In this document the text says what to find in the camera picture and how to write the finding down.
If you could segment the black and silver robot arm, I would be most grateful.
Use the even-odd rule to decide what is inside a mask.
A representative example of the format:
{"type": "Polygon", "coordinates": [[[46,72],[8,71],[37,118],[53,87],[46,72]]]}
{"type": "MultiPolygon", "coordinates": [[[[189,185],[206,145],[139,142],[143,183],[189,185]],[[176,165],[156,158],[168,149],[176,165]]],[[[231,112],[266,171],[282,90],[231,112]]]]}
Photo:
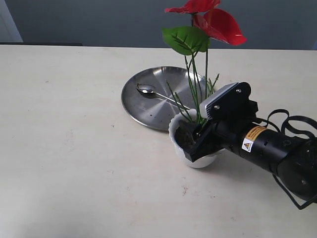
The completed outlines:
{"type": "Polygon", "coordinates": [[[307,202],[317,201],[317,140],[290,137],[251,119],[212,121],[205,127],[180,121],[193,145],[184,148],[190,162],[226,149],[270,172],[281,188],[307,202]]]}

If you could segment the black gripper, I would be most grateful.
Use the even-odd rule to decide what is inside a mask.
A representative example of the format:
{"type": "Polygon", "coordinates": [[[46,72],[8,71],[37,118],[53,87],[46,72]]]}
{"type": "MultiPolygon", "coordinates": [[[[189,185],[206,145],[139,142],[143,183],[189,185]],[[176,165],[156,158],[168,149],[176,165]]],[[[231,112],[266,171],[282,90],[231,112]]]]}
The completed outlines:
{"type": "Polygon", "coordinates": [[[236,122],[221,120],[208,122],[198,130],[198,124],[180,120],[179,127],[185,141],[195,145],[183,148],[185,156],[194,162],[206,155],[215,154],[226,149],[244,159],[259,159],[260,150],[247,152],[242,149],[242,143],[247,133],[260,123],[258,118],[242,118],[236,122]]]}

